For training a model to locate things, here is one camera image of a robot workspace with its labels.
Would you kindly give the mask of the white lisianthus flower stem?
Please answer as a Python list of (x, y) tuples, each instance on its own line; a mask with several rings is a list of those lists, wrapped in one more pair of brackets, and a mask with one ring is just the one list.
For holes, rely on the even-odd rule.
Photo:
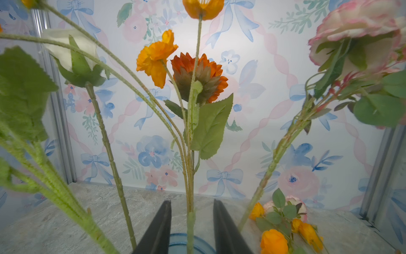
[(41, 193), (77, 223), (106, 254), (118, 251), (74, 197), (45, 154), (43, 125), (47, 102), (59, 87), (21, 47), (1, 54), (1, 147), (32, 175), (1, 159), (1, 186), (15, 192)]

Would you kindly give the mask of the aluminium corner post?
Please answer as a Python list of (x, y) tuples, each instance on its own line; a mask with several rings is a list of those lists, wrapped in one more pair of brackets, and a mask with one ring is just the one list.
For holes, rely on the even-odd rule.
[(361, 218), (371, 225), (375, 224), (375, 219), (392, 175), (395, 157), (398, 155), (405, 133), (406, 127), (403, 125), (398, 125), (392, 129), (389, 128), (384, 132), (359, 213)]
[(48, 139), (43, 142), (44, 151), (62, 180), (67, 184), (71, 184), (76, 181), (76, 174), (73, 169), (74, 160), (67, 127), (67, 117), (64, 111), (59, 71), (54, 59), (44, 45), (37, 42), (33, 48), (34, 58), (57, 85), (57, 90), (49, 96), (43, 116), (43, 124), (48, 134)]

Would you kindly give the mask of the white rose flower stem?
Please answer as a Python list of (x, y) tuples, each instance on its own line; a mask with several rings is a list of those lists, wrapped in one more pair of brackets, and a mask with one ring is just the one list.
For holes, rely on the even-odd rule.
[(100, 61), (97, 53), (98, 45), (96, 42), (92, 41), (92, 36), (88, 37), (76, 29), (46, 29), (42, 32), (41, 38), (68, 44), (90, 55), (90, 57), (87, 57), (79, 52), (56, 44), (45, 45), (45, 48), (56, 61), (59, 72), (65, 80), (68, 83), (76, 87), (82, 87), (85, 90), (83, 92), (83, 98), (87, 101), (76, 101), (75, 110), (78, 111), (79, 108), (82, 107), (85, 113), (92, 115), (98, 121), (106, 152), (100, 154), (103, 160), (99, 165), (96, 165), (96, 162), (92, 160), (92, 174), (84, 181), (90, 182), (96, 176), (101, 175), (107, 184), (116, 185), (130, 235), (131, 246), (135, 249), (137, 244), (124, 196), (124, 189), (117, 171), (111, 145), (103, 122), (103, 114), (100, 109), (100, 105), (105, 102), (101, 100), (98, 92), (95, 91), (95, 87), (102, 86), (106, 80), (109, 79), (108, 70), (102, 65), (103, 62)]

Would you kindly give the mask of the aluminium corner post left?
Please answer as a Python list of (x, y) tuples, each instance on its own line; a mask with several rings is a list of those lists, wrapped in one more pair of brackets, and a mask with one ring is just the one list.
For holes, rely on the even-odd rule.
[(73, 169), (74, 160), (67, 127), (67, 117), (64, 111), (59, 71), (54, 59), (44, 45), (37, 42), (33, 48), (34, 58), (57, 85), (57, 90), (49, 96), (43, 116), (43, 124), (48, 134), (48, 139), (43, 142), (44, 151), (62, 180), (67, 184), (71, 184), (76, 181), (76, 174)]

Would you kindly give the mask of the orange-red gerbera flower stem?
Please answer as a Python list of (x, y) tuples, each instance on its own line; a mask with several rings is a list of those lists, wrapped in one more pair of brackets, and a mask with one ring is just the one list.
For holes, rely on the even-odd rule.
[(180, 103), (166, 100), (165, 105), (184, 121), (182, 160), (185, 162), (187, 210), (192, 211), (195, 173), (200, 161), (217, 154), (221, 146), (233, 96), (218, 99), (228, 87), (228, 79), (223, 76), (222, 66), (206, 55), (197, 59), (188, 53), (180, 54), (171, 60), (171, 65), (170, 81)]

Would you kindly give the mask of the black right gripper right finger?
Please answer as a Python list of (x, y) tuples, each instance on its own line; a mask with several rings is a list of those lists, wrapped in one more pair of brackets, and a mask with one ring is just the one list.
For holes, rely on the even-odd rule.
[(213, 219), (217, 254), (253, 254), (220, 200), (214, 200)]

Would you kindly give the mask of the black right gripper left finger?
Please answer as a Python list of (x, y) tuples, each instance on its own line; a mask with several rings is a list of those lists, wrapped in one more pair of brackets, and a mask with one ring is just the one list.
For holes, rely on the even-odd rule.
[(164, 201), (132, 254), (168, 254), (171, 202)]

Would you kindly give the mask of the orange poppy flower spray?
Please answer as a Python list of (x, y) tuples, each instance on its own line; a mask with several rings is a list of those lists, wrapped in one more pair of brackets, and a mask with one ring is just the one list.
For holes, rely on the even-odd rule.
[(227, 87), (221, 66), (201, 54), (194, 57), (189, 54), (175, 56), (178, 46), (174, 41), (174, 32), (166, 30), (160, 40), (145, 46), (136, 59), (137, 71), (150, 77), (156, 87), (164, 88), (167, 81), (173, 85), (178, 102), (166, 100), (160, 104), (134, 71), (73, 19), (66, 17), (47, 1), (23, 1), (23, 5), (30, 10), (49, 11), (71, 26), (70, 29), (44, 30), (38, 41), (53, 56), (65, 80), (86, 89), (97, 117), (101, 113), (94, 88), (116, 75), (111, 67), (99, 60), (98, 49), (112, 57), (139, 85), (135, 93), (166, 125), (179, 147), (187, 196), (186, 250), (189, 254), (194, 253), (195, 174), (201, 160), (216, 154), (224, 134), (223, 129), (203, 128), (207, 117), (215, 115), (219, 105), (218, 97)]

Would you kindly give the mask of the aluminium corner post right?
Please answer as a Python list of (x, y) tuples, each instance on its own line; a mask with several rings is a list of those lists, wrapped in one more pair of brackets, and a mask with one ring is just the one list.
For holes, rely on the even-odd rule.
[(395, 157), (398, 155), (405, 133), (406, 127), (403, 125), (398, 125), (392, 129), (389, 128), (384, 132), (359, 213), (361, 218), (371, 225), (375, 224), (375, 219), (392, 175)]

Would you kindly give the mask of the pink carnation flower spray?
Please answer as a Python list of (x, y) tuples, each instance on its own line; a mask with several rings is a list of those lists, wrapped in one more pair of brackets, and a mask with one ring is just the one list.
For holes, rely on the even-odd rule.
[(304, 86), (301, 111), (273, 151), (269, 164), (239, 225), (243, 229), (278, 163), (314, 119), (348, 106), (370, 126), (393, 128), (406, 115), (405, 1), (348, 1), (331, 11), (308, 42), (310, 60), (318, 67)]

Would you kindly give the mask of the blue purple glass vase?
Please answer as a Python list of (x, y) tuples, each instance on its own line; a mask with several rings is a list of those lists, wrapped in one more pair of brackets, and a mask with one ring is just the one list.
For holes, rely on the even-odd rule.
[[(168, 254), (187, 254), (186, 233), (172, 233), (170, 235)], [(193, 254), (216, 254), (216, 250), (202, 238), (194, 236)]]

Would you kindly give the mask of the orange ranunculus flower spray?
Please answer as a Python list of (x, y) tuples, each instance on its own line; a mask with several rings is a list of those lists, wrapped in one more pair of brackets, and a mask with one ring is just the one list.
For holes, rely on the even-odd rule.
[(308, 209), (304, 202), (285, 196), (280, 189), (273, 193), (271, 201), (255, 204), (249, 219), (261, 231), (262, 254), (306, 254), (299, 240), (310, 247), (312, 254), (327, 251), (317, 226), (307, 222)]

